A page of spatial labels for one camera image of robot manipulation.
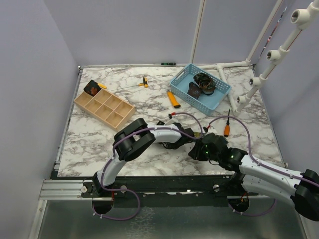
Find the blue yellow floral tie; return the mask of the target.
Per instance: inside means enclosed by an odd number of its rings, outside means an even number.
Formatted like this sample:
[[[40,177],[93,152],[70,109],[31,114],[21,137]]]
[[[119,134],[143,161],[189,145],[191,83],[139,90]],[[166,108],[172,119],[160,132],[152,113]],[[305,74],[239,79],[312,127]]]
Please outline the blue yellow floral tie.
[[[202,137],[203,137],[203,134],[200,133],[200,132],[194,132],[194,137],[195,137],[195,138],[202,138]]]

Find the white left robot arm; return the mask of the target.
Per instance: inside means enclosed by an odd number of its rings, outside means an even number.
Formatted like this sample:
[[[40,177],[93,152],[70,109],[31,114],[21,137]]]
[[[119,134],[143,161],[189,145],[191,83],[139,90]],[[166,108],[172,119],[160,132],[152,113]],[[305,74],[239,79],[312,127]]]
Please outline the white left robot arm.
[[[154,143],[167,149],[178,149],[194,141],[194,131],[191,128],[183,128],[175,120],[152,124],[139,118],[115,134],[110,159],[92,178],[93,191],[98,196],[106,196],[124,165],[138,158]]]

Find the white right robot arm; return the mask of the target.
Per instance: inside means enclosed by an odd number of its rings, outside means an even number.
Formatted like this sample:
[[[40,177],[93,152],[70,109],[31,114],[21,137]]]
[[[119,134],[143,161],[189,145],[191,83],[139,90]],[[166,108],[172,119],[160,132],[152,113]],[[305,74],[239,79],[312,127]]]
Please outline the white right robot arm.
[[[246,191],[272,197],[294,206],[309,220],[319,220],[319,175],[315,171],[299,172],[252,159],[248,152],[227,144],[223,136],[210,133],[197,140],[188,155],[198,161],[215,161],[235,172],[239,177],[229,182],[235,195]]]

